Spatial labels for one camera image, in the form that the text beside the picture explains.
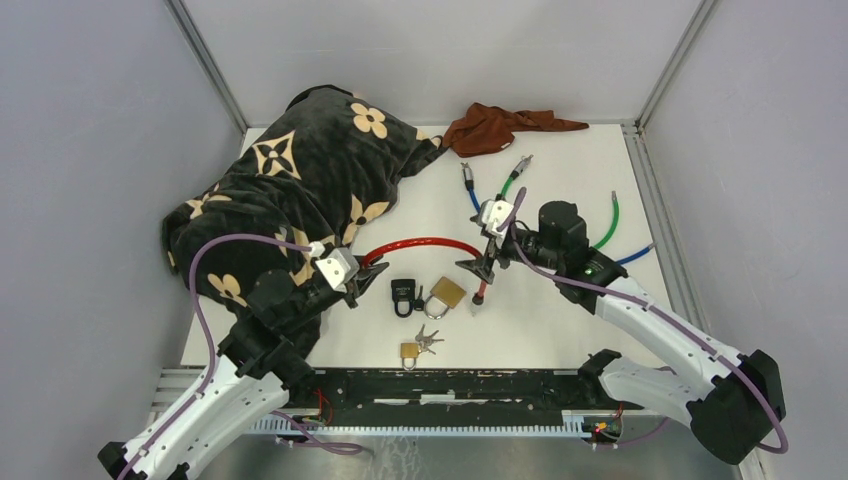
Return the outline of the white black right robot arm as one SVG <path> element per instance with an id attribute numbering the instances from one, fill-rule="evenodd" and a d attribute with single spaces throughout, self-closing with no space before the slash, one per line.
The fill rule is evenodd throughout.
<path id="1" fill-rule="evenodd" d="M 544 204 L 537 229 L 518 220 L 518 209 L 518 202 L 485 201 L 471 220 L 487 238 L 486 249 L 460 267 L 491 284 L 494 266 L 519 262 L 665 364 L 650 368 L 613 351 L 592 356 L 577 382 L 585 405 L 602 408 L 615 399 L 645 407 L 688 427 L 709 453 L 731 465 L 755 449 L 788 452 L 782 379 L 770 355 L 744 354 L 663 308 L 622 265 L 590 245 L 575 204 Z"/>

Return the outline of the black padlock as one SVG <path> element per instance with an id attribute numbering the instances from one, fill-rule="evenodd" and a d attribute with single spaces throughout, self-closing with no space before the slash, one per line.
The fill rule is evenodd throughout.
<path id="1" fill-rule="evenodd" d="M 411 278 L 394 279 L 390 283 L 394 313 L 407 318 L 414 311 L 417 283 Z"/>

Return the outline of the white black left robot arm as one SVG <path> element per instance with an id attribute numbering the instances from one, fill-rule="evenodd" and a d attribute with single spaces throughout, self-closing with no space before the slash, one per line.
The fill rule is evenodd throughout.
<path id="1" fill-rule="evenodd" d="M 274 246 L 210 252 L 188 279 L 236 316 L 213 347 L 213 362 L 153 425 L 97 455 L 113 479 L 195 479 L 250 425 L 286 404 L 313 397 L 315 370 L 306 359 L 319 338 L 322 313 L 338 302 L 355 307 L 386 264 L 367 265 L 344 249 L 333 289 L 306 253 Z"/>

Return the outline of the small brass padlock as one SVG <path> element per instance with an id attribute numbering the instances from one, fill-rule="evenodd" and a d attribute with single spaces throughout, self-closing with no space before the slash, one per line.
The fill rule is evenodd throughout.
<path id="1" fill-rule="evenodd" d="M 400 344 L 399 357 L 401 368 L 406 371 L 414 370 L 417 366 L 418 357 L 421 353 L 418 343 L 404 342 Z"/>

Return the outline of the red cable lock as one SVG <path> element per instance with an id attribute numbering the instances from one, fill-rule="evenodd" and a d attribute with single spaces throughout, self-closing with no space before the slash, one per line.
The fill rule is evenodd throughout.
<path id="1" fill-rule="evenodd" d="M 383 256 L 384 256 L 384 255 L 391 253 L 391 252 L 410 249 L 410 248 L 417 248 L 417 247 L 445 247 L 445 248 L 463 251 L 463 252 L 471 255 L 473 258 L 482 256 L 482 252 L 480 250 L 478 250 L 477 248 L 475 248 L 474 246 L 472 246 L 468 243 L 465 243 L 465 242 L 462 242 L 462 241 L 459 241 L 459 240 L 455 240 L 455 239 L 444 238 L 444 237 L 433 237 L 433 236 L 415 237 L 415 238 L 397 240 L 397 241 L 390 242 L 390 243 L 384 244 L 382 246 L 379 246 L 379 247 L 371 250 L 367 254 L 371 254 L 371 255 L 383 254 Z"/>

